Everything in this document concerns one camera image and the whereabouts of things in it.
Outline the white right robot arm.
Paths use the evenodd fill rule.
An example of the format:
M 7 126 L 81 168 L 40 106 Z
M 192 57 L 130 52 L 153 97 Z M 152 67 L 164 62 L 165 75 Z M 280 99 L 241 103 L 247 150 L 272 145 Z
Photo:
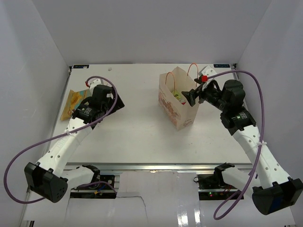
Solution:
M 254 165 L 249 174 L 231 163 L 217 166 L 214 184 L 218 188 L 228 185 L 237 188 L 242 196 L 252 198 L 263 215 L 295 205 L 303 191 L 303 183 L 299 178 L 293 179 L 279 165 L 261 138 L 254 118 L 243 105 L 245 91 L 239 81 L 230 79 L 222 89 L 215 80 L 202 82 L 196 89 L 183 91 L 182 95 L 190 106 L 206 101 L 219 109 L 223 126 Z

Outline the green gummy snack packet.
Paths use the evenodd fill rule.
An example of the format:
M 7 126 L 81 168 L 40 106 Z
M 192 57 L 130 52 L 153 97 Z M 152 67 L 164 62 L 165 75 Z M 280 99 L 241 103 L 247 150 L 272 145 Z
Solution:
M 186 101 L 182 98 L 181 94 L 177 90 L 174 89 L 172 94 L 182 105 L 185 105 Z

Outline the tan chips bag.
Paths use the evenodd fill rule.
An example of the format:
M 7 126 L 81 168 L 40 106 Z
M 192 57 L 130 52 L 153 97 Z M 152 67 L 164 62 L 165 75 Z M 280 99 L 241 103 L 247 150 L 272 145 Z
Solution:
M 89 89 L 78 91 L 78 92 L 70 90 L 60 120 L 66 121 L 70 119 L 73 112 L 80 105 L 80 103 L 89 96 L 91 96 L 91 92 Z

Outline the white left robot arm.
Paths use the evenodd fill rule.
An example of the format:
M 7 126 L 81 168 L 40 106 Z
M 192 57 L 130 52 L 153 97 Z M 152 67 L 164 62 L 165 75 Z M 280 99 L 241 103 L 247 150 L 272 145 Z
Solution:
M 113 87 L 96 85 L 92 91 L 92 96 L 85 98 L 73 112 L 63 137 L 36 163 L 29 162 L 24 169 L 29 189 L 53 203 L 67 191 L 68 179 L 62 174 L 71 155 L 99 122 L 124 107 Z

